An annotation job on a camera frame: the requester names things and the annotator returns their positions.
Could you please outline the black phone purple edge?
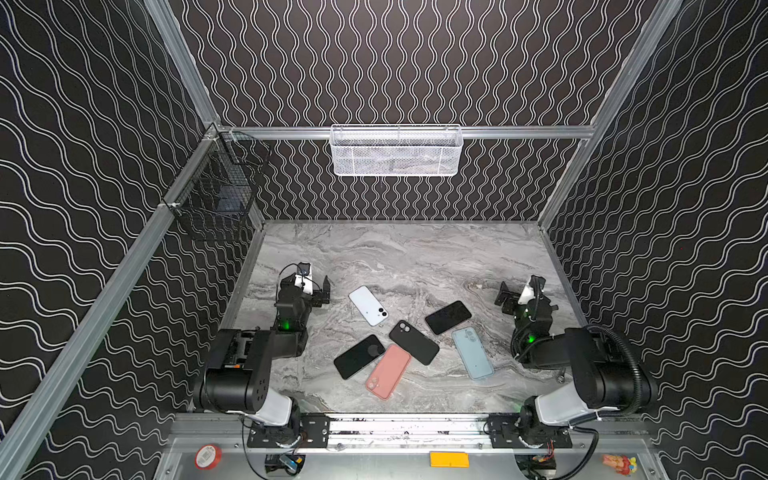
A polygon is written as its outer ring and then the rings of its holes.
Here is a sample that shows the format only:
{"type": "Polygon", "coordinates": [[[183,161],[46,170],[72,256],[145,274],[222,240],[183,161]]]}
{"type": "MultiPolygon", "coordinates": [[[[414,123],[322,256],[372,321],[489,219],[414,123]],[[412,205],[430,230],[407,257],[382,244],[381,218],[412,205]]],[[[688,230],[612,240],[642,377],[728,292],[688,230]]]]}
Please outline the black phone purple edge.
{"type": "Polygon", "coordinates": [[[471,318],[470,310],[462,301],[457,300],[427,315],[425,322],[433,334],[441,335],[471,318]]]}

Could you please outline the pink phone case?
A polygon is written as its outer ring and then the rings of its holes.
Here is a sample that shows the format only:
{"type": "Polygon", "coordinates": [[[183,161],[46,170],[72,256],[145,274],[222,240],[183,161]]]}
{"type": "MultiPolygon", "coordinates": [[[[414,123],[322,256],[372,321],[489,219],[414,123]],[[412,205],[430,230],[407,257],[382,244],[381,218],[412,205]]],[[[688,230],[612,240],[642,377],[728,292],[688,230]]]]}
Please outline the pink phone case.
{"type": "Polygon", "coordinates": [[[365,382],[366,389],[382,400],[393,394],[412,356],[397,345],[390,345],[365,382]]]}

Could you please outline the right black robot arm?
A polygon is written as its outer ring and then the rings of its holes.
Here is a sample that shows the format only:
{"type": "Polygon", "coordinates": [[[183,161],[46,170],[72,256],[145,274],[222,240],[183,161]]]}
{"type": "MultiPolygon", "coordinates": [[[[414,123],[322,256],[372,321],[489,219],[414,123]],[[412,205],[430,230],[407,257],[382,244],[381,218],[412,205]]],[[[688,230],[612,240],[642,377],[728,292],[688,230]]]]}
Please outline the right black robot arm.
{"type": "Polygon", "coordinates": [[[569,430],[634,415],[653,405],[659,394],[657,380],[623,334],[588,325],[553,335],[557,306],[545,285],[546,279],[537,275],[519,292],[502,283],[494,300],[513,319],[510,353],[522,367],[571,374],[570,382],[525,400],[507,429],[530,447],[563,445],[569,430]]]}

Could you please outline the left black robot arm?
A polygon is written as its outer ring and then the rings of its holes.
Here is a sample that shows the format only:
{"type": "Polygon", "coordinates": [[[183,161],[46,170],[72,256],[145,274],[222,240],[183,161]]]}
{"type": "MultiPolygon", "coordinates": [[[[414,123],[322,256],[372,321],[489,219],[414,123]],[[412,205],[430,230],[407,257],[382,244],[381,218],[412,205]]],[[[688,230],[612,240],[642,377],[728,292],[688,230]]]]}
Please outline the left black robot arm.
{"type": "Polygon", "coordinates": [[[296,271],[277,284],[273,325],[220,329],[193,389],[196,412],[239,417],[258,445],[294,448],[302,441],[297,402],[270,386],[272,363],[304,353],[310,314],[330,303],[329,280],[317,283],[309,263],[293,266],[296,271]]]}

